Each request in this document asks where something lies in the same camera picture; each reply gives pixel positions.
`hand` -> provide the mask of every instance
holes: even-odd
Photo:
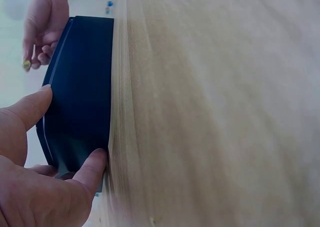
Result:
[[[51,166],[26,169],[26,132],[45,114],[50,86],[0,109],[0,226],[81,226],[87,220],[107,155],[95,150],[73,179]]]
[[[48,65],[69,19],[68,0],[32,0],[24,21],[23,67]]]

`wood grain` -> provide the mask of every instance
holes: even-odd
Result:
[[[101,226],[320,226],[320,0],[117,0]]]

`yellow object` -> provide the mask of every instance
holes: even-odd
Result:
[[[23,62],[23,68],[24,68],[25,70],[29,70],[30,67],[31,67],[31,62],[30,62],[30,60],[25,60],[25,61]]]

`dark blue plastic tool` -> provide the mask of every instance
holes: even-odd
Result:
[[[113,29],[111,18],[71,17],[47,69],[53,99],[36,131],[59,177],[78,171],[93,150],[108,150]]]

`wooden board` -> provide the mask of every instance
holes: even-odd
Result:
[[[320,226],[320,0],[116,0],[101,226]]]

